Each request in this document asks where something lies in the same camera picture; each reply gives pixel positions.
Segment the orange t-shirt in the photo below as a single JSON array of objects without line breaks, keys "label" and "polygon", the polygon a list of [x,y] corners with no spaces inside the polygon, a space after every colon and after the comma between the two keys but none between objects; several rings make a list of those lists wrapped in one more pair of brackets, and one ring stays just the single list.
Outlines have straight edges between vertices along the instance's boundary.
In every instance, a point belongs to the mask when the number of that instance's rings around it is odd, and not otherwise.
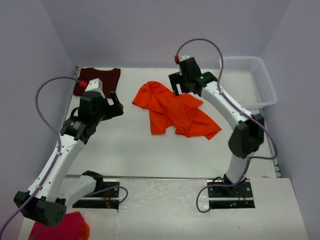
[{"label": "orange t-shirt", "polygon": [[80,231],[79,231],[79,240],[88,240],[90,236],[90,227],[87,222],[83,220]]},{"label": "orange t-shirt", "polygon": [[222,128],[199,107],[204,102],[190,94],[174,96],[162,83],[141,86],[132,104],[149,111],[150,132],[163,135],[174,126],[175,134],[187,138],[204,136],[211,140]]}]

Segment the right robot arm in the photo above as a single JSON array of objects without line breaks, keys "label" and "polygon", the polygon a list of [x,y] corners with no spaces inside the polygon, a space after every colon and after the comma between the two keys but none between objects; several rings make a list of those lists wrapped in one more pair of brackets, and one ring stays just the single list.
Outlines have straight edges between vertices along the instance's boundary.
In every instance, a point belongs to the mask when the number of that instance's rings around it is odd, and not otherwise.
[{"label": "right robot arm", "polygon": [[222,183],[214,186],[233,197],[241,191],[245,182],[250,158],[264,142],[265,120],[260,113],[252,114],[235,101],[211,72],[201,72],[194,57],[175,56],[174,61],[179,71],[169,75],[173,94],[198,95],[215,107],[231,127],[228,147],[232,156],[229,168]]}]

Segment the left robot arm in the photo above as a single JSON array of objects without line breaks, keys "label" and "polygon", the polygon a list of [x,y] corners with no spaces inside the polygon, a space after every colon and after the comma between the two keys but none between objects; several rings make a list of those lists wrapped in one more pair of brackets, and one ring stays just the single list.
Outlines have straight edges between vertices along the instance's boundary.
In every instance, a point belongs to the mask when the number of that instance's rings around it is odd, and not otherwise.
[{"label": "left robot arm", "polygon": [[68,208],[83,197],[97,197],[104,192],[103,176],[87,170],[71,186],[61,188],[69,168],[96,132],[100,122],[123,115],[123,106],[114,91],[113,104],[98,91],[86,91],[79,107],[67,119],[58,134],[52,152],[38,178],[27,191],[18,191],[14,203],[25,218],[55,228],[63,220]]}]

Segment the white plastic basket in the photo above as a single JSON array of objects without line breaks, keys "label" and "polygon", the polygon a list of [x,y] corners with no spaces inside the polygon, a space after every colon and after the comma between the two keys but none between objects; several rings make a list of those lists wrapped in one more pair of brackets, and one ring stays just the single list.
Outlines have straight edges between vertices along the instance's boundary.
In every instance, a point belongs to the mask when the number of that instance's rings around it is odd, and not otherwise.
[{"label": "white plastic basket", "polygon": [[265,63],[256,56],[225,57],[220,84],[248,110],[262,109],[278,102]]}]

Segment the magenta t-shirt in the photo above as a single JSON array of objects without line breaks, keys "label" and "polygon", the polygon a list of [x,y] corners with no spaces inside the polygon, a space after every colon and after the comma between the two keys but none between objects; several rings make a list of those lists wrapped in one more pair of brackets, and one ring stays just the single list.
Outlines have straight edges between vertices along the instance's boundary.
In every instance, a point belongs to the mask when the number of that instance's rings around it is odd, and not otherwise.
[{"label": "magenta t-shirt", "polygon": [[83,223],[79,211],[68,213],[57,227],[45,226],[35,222],[29,234],[29,240],[78,240]]}]

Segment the orange t-shirt in pile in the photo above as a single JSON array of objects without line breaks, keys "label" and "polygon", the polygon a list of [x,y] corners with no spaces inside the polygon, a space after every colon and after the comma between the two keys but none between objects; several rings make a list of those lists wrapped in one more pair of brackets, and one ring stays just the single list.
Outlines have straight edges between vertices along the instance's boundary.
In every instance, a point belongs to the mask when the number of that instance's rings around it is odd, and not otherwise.
[{"label": "orange t-shirt in pile", "polygon": [[88,240],[90,236],[90,227],[87,222],[83,220],[80,231],[79,231],[79,240]]}]

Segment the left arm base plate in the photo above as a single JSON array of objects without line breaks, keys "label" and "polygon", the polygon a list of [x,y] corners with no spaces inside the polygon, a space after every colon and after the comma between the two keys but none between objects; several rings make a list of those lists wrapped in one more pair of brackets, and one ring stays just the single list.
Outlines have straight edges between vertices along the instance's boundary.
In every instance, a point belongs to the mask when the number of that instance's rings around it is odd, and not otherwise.
[{"label": "left arm base plate", "polygon": [[74,209],[119,209],[119,181],[103,181],[102,190],[114,187],[111,190],[95,194],[93,196],[85,196],[78,200],[72,207]]}]

